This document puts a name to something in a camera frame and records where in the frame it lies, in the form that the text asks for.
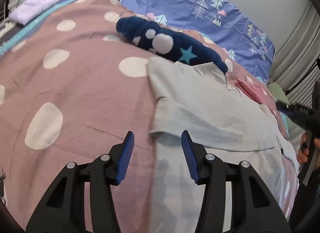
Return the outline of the person right hand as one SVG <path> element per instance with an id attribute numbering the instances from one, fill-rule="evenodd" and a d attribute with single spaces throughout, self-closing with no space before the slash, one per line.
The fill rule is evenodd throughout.
<path id="1" fill-rule="evenodd" d="M 307 135 L 306 133 L 304 133 L 301 137 L 300 148 L 297 153 L 297 161 L 299 162 L 299 164 L 306 163 L 308 161 L 309 148 L 303 148 L 303 145 L 306 143 L 307 139 L 308 139 Z M 315 138 L 314 144 L 315 144 L 315 147 L 319 149 L 320 139 Z"/>

